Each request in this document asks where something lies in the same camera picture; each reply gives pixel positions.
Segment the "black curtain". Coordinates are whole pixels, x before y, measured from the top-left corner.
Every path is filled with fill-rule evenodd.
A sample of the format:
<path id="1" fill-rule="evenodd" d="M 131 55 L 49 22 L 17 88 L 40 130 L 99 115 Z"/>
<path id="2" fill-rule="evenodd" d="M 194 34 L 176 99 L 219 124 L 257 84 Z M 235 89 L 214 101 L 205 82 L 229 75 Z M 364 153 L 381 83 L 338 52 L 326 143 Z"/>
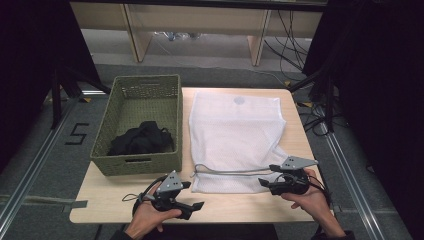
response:
<path id="1" fill-rule="evenodd" d="M 304 72 L 331 68 L 348 120 L 413 240 L 424 240 L 424 0 L 328 0 Z"/>
<path id="2" fill-rule="evenodd" d="M 80 81 L 101 86 L 70 0 L 0 0 L 0 173 L 48 92 Z"/>

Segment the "black metal stand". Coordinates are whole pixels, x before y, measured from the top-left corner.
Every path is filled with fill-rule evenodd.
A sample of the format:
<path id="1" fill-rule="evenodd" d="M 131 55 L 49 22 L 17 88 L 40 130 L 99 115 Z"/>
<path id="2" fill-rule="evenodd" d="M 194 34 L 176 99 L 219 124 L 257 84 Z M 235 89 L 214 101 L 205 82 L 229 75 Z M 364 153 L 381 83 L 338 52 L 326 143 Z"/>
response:
<path id="1" fill-rule="evenodd" d="M 51 76 L 51 97 L 53 105 L 52 129 L 55 129 L 62 119 L 61 89 L 64 89 L 70 98 L 79 98 L 82 90 L 78 81 L 86 82 L 105 94 L 111 92 L 111 88 L 104 85 L 99 77 L 92 78 L 66 65 L 57 65 Z"/>
<path id="2" fill-rule="evenodd" d="M 328 131 L 333 132 L 334 81 L 332 79 L 331 68 L 327 64 L 324 64 L 319 70 L 300 82 L 295 83 L 288 90 L 294 93 L 308 84 L 313 84 L 309 92 L 309 98 L 312 102 L 325 100 L 324 122 Z"/>

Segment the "green woven basket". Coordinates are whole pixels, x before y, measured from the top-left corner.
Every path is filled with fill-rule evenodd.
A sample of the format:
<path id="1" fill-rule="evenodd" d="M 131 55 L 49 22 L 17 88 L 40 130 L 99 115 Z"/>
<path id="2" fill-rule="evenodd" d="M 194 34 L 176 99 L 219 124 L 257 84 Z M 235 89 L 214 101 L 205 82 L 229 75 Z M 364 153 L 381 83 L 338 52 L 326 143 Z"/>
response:
<path id="1" fill-rule="evenodd" d="M 182 169 L 183 96 L 178 75 L 120 76 L 114 80 L 90 158 L 105 176 L 166 173 Z M 109 156 L 111 141 L 144 121 L 167 128 L 175 150 Z"/>

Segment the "grey tape strip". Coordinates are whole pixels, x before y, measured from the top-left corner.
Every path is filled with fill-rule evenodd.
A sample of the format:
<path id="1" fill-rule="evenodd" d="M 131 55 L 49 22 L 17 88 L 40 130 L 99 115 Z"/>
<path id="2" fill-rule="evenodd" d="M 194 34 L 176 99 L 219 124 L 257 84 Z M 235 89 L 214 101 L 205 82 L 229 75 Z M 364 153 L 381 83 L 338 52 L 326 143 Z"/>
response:
<path id="1" fill-rule="evenodd" d="M 25 196 L 23 198 L 25 204 L 62 204 L 74 208 L 86 208 L 88 205 L 87 200 L 77 201 L 75 199 L 65 199 L 56 197 L 43 197 L 43 196 Z"/>

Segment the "person's left hand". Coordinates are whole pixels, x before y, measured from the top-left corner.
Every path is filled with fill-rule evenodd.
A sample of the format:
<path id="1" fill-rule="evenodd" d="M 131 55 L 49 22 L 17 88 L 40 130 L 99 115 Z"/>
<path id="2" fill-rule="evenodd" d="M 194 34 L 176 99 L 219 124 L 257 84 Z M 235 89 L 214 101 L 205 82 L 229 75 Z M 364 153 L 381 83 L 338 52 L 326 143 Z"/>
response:
<path id="1" fill-rule="evenodd" d="M 179 217 L 182 212 L 179 209 L 168 211 L 156 210 L 150 201 L 143 201 L 138 206 L 130 224 L 125 229 L 125 233 L 132 240 L 142 240 L 153 230 L 163 231 L 163 222 Z"/>

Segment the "aluminium floor rail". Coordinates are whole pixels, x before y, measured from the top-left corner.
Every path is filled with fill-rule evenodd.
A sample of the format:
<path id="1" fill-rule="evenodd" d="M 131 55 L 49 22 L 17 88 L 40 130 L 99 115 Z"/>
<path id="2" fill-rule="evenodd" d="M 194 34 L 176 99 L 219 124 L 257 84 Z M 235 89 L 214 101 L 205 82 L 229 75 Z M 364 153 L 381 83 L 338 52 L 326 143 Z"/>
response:
<path id="1" fill-rule="evenodd" d="M 335 133 L 331 132 L 325 123 L 321 123 L 320 128 L 322 131 L 326 132 L 325 136 L 327 138 L 327 144 L 335 158 L 336 164 L 347 185 L 347 189 L 352 197 L 370 240 L 386 240 L 386 236 L 382 231 L 381 225 L 372 211 L 365 194 L 361 190 Z"/>
<path id="2" fill-rule="evenodd" d="M 37 153 L 32 158 L 16 188 L 10 195 L 5 197 L 5 202 L 3 203 L 4 207 L 0 210 L 0 239 L 2 239 L 7 233 L 28 192 L 41 172 L 48 155 L 57 142 L 58 136 L 60 135 L 70 112 L 76 104 L 76 99 L 70 99 L 65 103 L 65 106 L 61 111 L 62 117 L 54 124 L 53 128 L 48 128 L 48 134 L 37 149 Z"/>

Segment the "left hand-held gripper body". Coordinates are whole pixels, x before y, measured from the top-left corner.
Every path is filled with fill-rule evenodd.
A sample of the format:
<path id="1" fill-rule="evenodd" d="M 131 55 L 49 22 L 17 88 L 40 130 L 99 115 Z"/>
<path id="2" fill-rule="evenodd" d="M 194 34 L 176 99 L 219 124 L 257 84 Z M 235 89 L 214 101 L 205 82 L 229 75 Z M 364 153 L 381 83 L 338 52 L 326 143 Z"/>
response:
<path id="1" fill-rule="evenodd" d="M 153 207 L 160 212 L 171 209 L 181 211 L 181 205 L 183 203 L 178 202 L 176 198 L 184 190 L 182 182 L 186 181 L 182 181 L 175 171 L 168 174 L 153 194 Z"/>

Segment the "white mesh laundry bag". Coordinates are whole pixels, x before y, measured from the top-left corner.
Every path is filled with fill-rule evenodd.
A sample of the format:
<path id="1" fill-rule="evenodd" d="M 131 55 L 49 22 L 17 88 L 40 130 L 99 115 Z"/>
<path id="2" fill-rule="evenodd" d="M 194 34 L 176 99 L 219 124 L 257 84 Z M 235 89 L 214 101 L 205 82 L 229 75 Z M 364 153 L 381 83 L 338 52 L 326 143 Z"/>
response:
<path id="1" fill-rule="evenodd" d="M 279 146 L 285 125 L 278 98 L 196 93 L 189 116 L 192 191 L 264 192 L 258 178 L 275 179 L 269 165 L 281 164 L 288 157 Z"/>

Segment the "black cloth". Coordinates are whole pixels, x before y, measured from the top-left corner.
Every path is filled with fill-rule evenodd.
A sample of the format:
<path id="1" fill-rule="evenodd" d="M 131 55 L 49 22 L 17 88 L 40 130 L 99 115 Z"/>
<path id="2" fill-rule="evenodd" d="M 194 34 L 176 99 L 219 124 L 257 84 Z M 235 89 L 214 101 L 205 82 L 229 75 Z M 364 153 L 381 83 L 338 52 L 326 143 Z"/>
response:
<path id="1" fill-rule="evenodd" d="M 164 153 L 175 150 L 174 140 L 167 128 L 159 128 L 156 121 L 144 121 L 137 128 L 128 129 L 111 141 L 109 156 Z"/>

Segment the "light wooden desk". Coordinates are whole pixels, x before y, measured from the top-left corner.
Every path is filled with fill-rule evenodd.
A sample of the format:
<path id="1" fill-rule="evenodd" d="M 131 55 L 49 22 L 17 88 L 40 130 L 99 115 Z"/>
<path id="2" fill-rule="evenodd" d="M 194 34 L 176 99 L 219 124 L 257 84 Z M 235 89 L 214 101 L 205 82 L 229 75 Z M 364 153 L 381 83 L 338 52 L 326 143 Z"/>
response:
<path id="1" fill-rule="evenodd" d="M 82 29 L 120 30 L 128 33 L 134 59 L 144 59 L 154 32 L 245 35 L 254 66 L 260 63 L 264 38 L 312 38 L 320 12 L 234 8 L 155 6 L 123 3 L 73 2 Z"/>

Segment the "person's right hand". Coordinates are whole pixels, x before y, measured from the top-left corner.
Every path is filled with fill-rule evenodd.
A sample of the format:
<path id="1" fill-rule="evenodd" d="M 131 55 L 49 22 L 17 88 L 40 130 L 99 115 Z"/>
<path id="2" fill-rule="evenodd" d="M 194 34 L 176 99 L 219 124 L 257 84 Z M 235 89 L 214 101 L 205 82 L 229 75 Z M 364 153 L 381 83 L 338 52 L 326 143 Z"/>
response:
<path id="1" fill-rule="evenodd" d="M 311 183 L 307 192 L 302 195 L 283 193 L 281 197 L 287 201 L 293 202 L 291 205 L 292 209 L 301 207 L 315 221 L 317 218 L 333 215 L 330 211 L 324 193 L 320 189 L 316 188 L 316 186 L 319 185 L 319 182 L 316 179 L 315 171 L 312 169 L 305 169 L 305 172 L 308 175 Z"/>

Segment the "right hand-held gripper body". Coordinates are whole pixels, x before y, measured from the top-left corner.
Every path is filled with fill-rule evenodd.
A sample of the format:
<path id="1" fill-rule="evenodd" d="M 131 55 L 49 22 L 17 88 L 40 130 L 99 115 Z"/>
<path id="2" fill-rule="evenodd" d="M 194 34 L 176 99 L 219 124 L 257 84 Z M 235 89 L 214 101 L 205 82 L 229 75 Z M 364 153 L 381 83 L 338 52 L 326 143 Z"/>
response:
<path id="1" fill-rule="evenodd" d="M 288 156 L 280 165 L 283 172 L 273 181 L 276 186 L 269 188 L 272 195 L 293 193 L 302 195 L 309 189 L 310 181 L 305 172 L 306 167 L 317 165 L 317 160 L 306 159 L 297 156 Z"/>

